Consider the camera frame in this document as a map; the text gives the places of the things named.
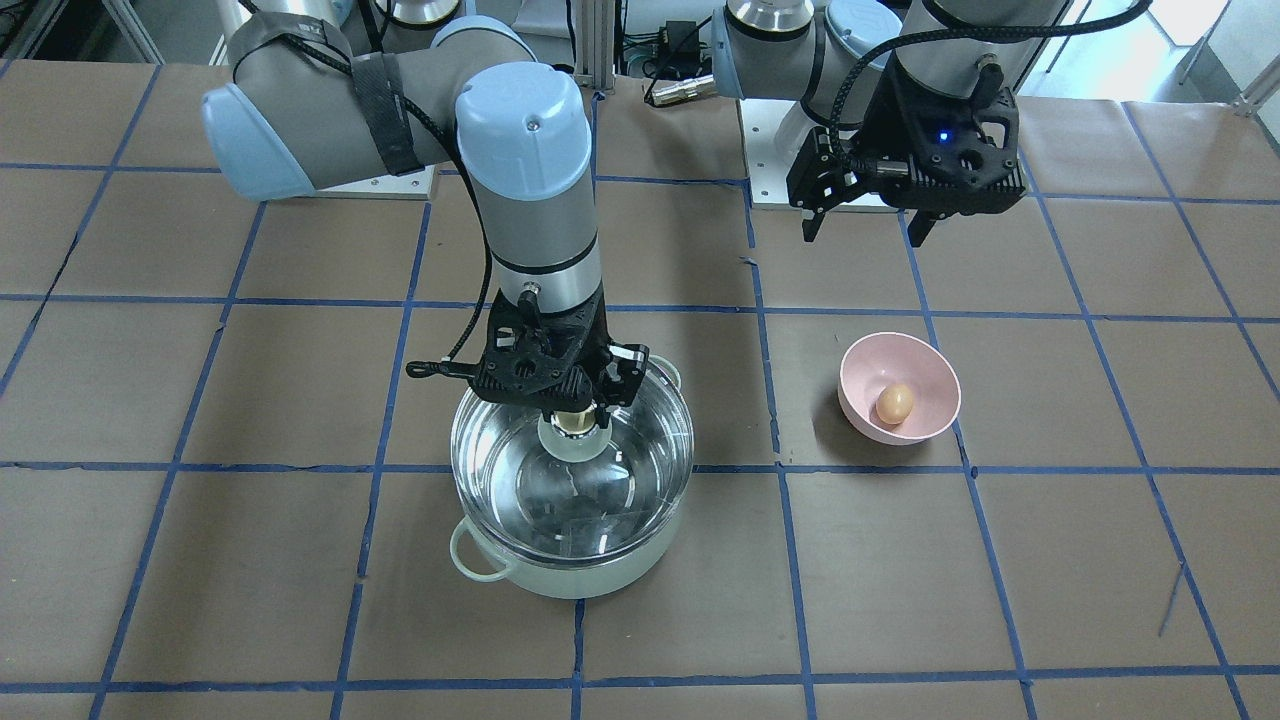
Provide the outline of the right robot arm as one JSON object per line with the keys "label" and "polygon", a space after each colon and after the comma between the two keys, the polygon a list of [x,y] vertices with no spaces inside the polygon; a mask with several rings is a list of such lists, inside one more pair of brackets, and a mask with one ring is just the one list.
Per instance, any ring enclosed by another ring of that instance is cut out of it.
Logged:
{"label": "right robot arm", "polygon": [[634,402],[649,352],[607,327],[593,129],[567,74],[486,15],[448,22],[425,49],[358,55],[328,20],[252,6],[228,59],[233,78],[201,117],[237,193],[303,197],[445,161],[463,179],[486,252],[485,347],[408,375],[466,380],[566,434]]}

